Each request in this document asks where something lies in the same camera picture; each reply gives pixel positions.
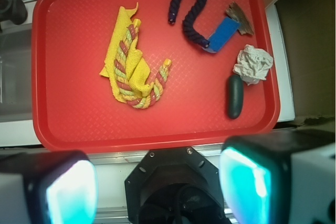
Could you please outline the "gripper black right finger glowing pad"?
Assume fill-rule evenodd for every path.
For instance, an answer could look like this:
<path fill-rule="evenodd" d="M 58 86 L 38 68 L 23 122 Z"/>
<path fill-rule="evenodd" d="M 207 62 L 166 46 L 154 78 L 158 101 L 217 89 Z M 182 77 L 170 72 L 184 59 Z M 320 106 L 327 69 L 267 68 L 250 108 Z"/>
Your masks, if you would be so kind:
<path fill-rule="evenodd" d="M 335 223 L 335 134 L 310 129 L 230 137 L 219 179 L 239 223 Z"/>

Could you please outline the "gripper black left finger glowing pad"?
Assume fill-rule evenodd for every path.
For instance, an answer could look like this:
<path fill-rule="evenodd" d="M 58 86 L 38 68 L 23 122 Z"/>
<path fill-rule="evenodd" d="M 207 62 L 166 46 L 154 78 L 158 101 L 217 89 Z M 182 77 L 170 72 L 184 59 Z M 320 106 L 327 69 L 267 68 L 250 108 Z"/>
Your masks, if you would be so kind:
<path fill-rule="evenodd" d="M 1 223 L 93 223 L 95 166 L 81 151 L 1 155 Z"/>

